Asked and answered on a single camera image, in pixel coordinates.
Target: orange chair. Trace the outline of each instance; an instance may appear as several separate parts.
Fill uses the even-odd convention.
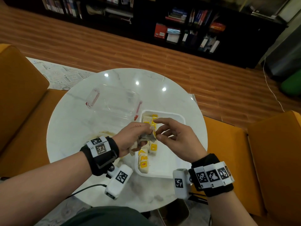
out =
[[[12,45],[0,44],[0,177],[49,163],[47,127],[65,90],[47,79]]]
[[[208,152],[227,164],[235,179],[234,191],[248,213],[281,225],[300,225],[300,114],[279,114],[250,124],[247,132],[204,119]]]

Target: wrist strap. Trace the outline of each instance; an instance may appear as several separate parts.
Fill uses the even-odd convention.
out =
[[[111,163],[119,156],[119,148],[110,137],[97,137],[90,140],[80,151],[84,152],[92,174],[96,176],[106,173]]]
[[[216,196],[233,190],[234,179],[224,162],[215,154],[192,163],[188,170],[197,191],[204,191],[207,197]]]

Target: white marble table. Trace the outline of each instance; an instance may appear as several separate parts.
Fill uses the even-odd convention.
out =
[[[207,149],[207,130],[204,118],[193,98],[177,83],[157,73],[121,68],[97,73],[73,88],[60,100],[52,113],[47,131],[47,152],[50,162],[75,154],[101,131],[117,133],[122,127],[112,126],[108,117],[99,116],[86,106],[86,98],[99,84],[123,87],[138,93],[143,100],[142,110],[181,114]],[[124,163],[134,170],[134,157],[127,155]],[[92,175],[78,190],[93,184],[108,184],[105,175]],[[104,194],[104,187],[96,186],[76,195],[91,206],[128,206],[139,212],[160,208],[176,199],[173,179],[149,178],[135,172],[117,200]]]

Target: black bookshelf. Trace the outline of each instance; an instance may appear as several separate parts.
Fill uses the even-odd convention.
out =
[[[252,16],[247,9],[239,12],[239,6],[221,0],[215,2],[212,2],[212,0],[156,0],[155,2],[134,0],[133,8],[130,7],[130,4],[122,5],[120,0],[119,4],[106,0],[77,0],[80,1],[82,19],[66,14],[62,0],[60,2],[64,14],[46,10],[42,0],[4,1],[12,7],[242,68],[254,68],[287,26],[281,18],[270,20]],[[133,14],[131,24],[120,19],[110,18],[107,14],[105,16],[89,15],[86,5],[94,5],[100,8],[110,7],[130,12]],[[187,11],[188,16],[185,23],[181,24],[165,19],[165,16],[173,7]],[[190,25],[188,20],[193,8],[212,10],[211,17],[218,13],[222,23],[226,25],[226,29],[217,34],[220,45],[212,54],[198,51],[203,37],[208,33],[210,34],[210,24],[200,27]],[[155,38],[156,23],[181,30],[179,42],[173,44],[166,42],[166,37],[165,40]],[[195,46],[185,47],[182,45],[181,41],[185,30],[198,32]]]

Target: left hand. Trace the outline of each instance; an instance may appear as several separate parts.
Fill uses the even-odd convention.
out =
[[[119,148],[119,157],[126,156],[129,153],[129,148],[133,146],[138,137],[143,134],[151,134],[152,129],[148,123],[131,122],[125,126],[119,133],[112,137]]]

